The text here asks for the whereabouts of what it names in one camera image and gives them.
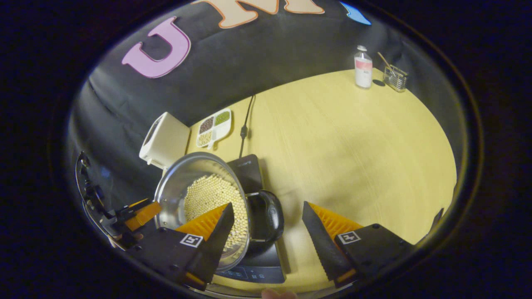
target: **orange letter cutout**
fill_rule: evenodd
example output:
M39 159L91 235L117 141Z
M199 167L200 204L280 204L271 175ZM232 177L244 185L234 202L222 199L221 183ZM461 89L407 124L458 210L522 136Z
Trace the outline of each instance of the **orange letter cutout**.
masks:
M232 28L255 20L259 14L247 11L238 2L246 3L265 11L276 14L279 11L279 0L196 0L192 4L207 2L222 16L218 24L220 28ZM286 0L285 9L294 13L324 13L325 11L311 0Z

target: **brown beans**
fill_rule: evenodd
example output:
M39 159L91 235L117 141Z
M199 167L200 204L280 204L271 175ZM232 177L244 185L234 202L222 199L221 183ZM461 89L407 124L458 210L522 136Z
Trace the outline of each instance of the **brown beans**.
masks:
M214 117L209 117L208 119L206 119L202 124L201 126L199 127L199 133L203 133L207 130L209 130L210 128L212 128L212 120L214 119Z

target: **plastic bottle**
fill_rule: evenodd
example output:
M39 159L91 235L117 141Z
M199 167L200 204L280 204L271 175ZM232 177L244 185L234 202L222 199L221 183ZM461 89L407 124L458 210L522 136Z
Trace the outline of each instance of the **plastic bottle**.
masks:
M373 62L364 46L358 46L357 49L359 52L355 54L355 82L362 88L370 88Z

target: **light wood tabletop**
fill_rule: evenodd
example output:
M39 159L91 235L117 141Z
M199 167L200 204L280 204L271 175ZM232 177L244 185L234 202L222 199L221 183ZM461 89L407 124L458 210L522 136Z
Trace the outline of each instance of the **light wood tabletop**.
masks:
M374 69L373 78L382 80ZM238 158L240 128L250 98L228 106L232 129L213 149L196 146L200 123L191 127L187 153ZM332 210L361 225L379 223L406 241L418 242L436 213L451 203L456 167L441 126L410 91L355 85L354 70L290 82L256 95L243 156L260 159L265 189L281 201L281 244L289 273L281 285L215 276L213 283L259 292L310 292L327 280L301 220L303 202Z

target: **utensil holder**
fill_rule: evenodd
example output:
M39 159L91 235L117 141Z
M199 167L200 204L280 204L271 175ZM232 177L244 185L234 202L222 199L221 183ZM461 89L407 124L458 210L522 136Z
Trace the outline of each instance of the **utensil holder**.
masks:
M390 87L399 93L404 92L406 90L408 73L402 71L393 64L390 66L392 67L391 69L388 66L384 67L384 83L390 85Z

